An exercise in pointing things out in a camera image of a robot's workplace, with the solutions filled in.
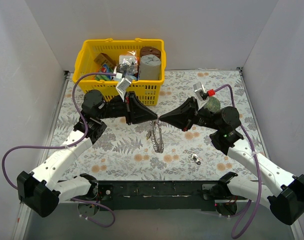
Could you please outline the metal ring disc with keyrings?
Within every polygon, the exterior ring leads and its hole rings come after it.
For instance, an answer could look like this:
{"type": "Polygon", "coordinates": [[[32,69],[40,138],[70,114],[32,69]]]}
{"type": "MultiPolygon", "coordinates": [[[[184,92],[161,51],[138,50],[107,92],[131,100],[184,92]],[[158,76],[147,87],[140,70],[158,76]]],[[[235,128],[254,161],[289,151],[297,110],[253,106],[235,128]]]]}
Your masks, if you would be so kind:
{"type": "Polygon", "coordinates": [[[164,151],[164,142],[159,119],[150,121],[150,125],[150,129],[146,134],[146,139],[151,140],[153,149],[156,153],[162,154],[164,151]]]}

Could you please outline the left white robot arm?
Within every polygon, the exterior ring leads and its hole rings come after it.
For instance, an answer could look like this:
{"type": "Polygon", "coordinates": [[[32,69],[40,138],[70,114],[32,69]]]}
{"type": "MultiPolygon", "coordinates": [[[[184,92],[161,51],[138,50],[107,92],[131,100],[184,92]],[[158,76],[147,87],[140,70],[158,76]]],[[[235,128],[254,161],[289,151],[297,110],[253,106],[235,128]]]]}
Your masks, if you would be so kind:
{"type": "Polygon", "coordinates": [[[82,115],[62,148],[55,151],[30,173],[21,172],[17,177],[19,199],[41,217],[50,215],[60,202],[80,197],[93,201],[98,198],[98,181],[83,173],[72,180],[62,181],[63,173],[91,148],[106,129],[104,119],[124,117],[127,124],[140,124],[157,119],[157,114],[144,106],[133,91],[125,98],[116,96],[106,102],[98,90],[84,96],[82,115]]]}

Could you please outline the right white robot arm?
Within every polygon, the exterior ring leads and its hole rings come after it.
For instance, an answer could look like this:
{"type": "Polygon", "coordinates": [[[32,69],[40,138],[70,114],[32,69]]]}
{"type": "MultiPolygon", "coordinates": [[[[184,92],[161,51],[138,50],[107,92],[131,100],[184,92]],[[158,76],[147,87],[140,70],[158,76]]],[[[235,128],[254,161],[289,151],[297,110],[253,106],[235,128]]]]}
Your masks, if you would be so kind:
{"type": "Polygon", "coordinates": [[[254,200],[259,196],[260,202],[286,225],[292,225],[304,213],[304,174],[296,176],[256,153],[249,141],[236,130],[241,122],[235,107],[212,112],[200,108],[197,100],[190,97],[159,119],[184,132],[193,125],[214,129],[215,133],[210,135],[213,146],[242,164],[263,183],[262,187],[257,187],[234,176],[218,186],[222,198],[239,195],[254,200]]]}

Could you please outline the green woven ball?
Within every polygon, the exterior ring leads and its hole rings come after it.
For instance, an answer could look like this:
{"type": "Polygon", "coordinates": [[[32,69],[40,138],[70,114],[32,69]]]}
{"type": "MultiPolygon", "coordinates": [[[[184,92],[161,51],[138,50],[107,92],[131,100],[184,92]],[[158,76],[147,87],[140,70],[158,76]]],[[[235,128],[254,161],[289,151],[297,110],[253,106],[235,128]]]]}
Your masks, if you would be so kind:
{"type": "Polygon", "coordinates": [[[208,102],[204,105],[205,109],[208,109],[210,112],[218,112],[221,109],[220,101],[216,98],[211,96],[208,102]]]}

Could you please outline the yellow plastic basket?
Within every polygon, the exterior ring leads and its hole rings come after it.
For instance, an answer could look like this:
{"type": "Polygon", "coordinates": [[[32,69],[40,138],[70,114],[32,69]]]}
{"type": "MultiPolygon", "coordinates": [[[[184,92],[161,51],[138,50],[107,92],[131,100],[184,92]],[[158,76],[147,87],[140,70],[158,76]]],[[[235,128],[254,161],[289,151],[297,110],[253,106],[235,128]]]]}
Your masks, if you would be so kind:
{"type": "Polygon", "coordinates": [[[115,96],[125,99],[125,93],[134,91],[144,105],[155,106],[158,102],[160,88],[165,81],[166,52],[164,41],[161,39],[113,40],[107,38],[86,40],[75,62],[73,82],[76,83],[85,74],[94,73],[100,69],[99,65],[94,62],[99,54],[106,54],[112,60],[118,61],[119,56],[129,52],[135,51],[139,55],[139,51],[143,47],[154,47],[161,52],[160,73],[156,80],[146,80],[140,77],[137,80],[131,80],[128,76],[121,77],[117,73],[116,80],[98,79],[97,76],[91,75],[81,80],[78,86],[85,93],[90,90],[99,90],[106,101],[110,101],[115,96]]]}

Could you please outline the floral patterned mat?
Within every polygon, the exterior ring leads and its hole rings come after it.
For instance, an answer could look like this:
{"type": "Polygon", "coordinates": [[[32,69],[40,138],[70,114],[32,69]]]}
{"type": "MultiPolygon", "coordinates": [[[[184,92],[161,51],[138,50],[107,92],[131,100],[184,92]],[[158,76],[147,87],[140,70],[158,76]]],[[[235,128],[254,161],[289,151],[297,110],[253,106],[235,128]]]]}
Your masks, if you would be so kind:
{"type": "MultiPolygon", "coordinates": [[[[177,108],[193,96],[193,85],[198,82],[208,90],[218,90],[216,105],[236,106],[242,122],[239,132],[250,137],[256,151],[265,155],[245,85],[237,70],[167,71],[152,110],[162,115],[177,108]]],[[[254,179],[245,167],[213,147],[211,129],[194,125],[183,132],[164,122],[158,126],[150,122],[128,125],[123,117],[107,119],[106,125],[99,140],[63,173],[63,180],[86,173],[100,181],[208,181],[228,172],[254,179]]]]}

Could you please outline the silver foil bag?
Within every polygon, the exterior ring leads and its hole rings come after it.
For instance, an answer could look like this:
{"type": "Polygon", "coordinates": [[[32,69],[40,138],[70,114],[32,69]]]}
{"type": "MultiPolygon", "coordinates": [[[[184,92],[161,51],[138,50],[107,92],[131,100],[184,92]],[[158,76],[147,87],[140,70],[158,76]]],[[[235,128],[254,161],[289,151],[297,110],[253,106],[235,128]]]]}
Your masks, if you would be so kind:
{"type": "Polygon", "coordinates": [[[118,64],[114,67],[113,73],[121,73],[123,76],[138,77],[139,63],[137,52],[127,51],[119,55],[118,64]]]}

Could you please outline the green snack packet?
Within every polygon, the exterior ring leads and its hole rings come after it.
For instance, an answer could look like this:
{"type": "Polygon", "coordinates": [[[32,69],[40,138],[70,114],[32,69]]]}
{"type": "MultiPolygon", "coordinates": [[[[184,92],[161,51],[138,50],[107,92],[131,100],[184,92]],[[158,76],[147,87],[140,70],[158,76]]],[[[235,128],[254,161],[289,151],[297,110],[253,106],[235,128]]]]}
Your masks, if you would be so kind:
{"type": "Polygon", "coordinates": [[[109,63],[104,63],[101,65],[101,67],[99,68],[98,72],[99,73],[104,73],[103,75],[98,74],[95,76],[95,80],[100,81],[100,80],[104,80],[104,81],[111,81],[112,80],[112,76],[111,75],[105,75],[105,74],[112,74],[114,71],[114,67],[112,65],[110,65],[109,63]]]}

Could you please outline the brown cardboard box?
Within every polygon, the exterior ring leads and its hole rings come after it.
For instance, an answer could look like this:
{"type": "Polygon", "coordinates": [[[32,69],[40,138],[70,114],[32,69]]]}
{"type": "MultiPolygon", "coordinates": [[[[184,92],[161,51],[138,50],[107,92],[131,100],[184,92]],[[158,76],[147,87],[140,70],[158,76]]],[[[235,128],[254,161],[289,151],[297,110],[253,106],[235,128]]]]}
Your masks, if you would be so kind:
{"type": "Polygon", "coordinates": [[[110,58],[106,53],[99,53],[95,58],[94,58],[94,62],[100,66],[102,66],[103,64],[107,64],[110,67],[115,67],[116,66],[116,62],[110,58]]]}

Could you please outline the brown cylinder roll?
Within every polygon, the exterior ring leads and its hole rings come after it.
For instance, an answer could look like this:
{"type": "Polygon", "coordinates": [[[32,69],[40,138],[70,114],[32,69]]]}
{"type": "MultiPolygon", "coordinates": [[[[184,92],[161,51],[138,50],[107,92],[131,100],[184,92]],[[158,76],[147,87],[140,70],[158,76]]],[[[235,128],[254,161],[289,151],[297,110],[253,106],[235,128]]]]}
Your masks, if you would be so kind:
{"type": "Polygon", "coordinates": [[[161,51],[152,46],[144,46],[140,49],[140,58],[146,55],[154,55],[161,58],[161,51]]]}

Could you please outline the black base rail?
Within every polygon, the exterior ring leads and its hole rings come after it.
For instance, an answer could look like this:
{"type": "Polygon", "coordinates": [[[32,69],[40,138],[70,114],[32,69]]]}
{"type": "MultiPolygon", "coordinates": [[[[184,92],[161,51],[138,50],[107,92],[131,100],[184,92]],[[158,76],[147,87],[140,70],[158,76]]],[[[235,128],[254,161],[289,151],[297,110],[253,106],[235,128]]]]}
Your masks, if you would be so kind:
{"type": "Polygon", "coordinates": [[[163,181],[100,181],[91,197],[77,199],[97,202],[116,210],[215,210],[215,201],[234,203],[244,197],[210,189],[216,180],[163,180],[163,181]]]}

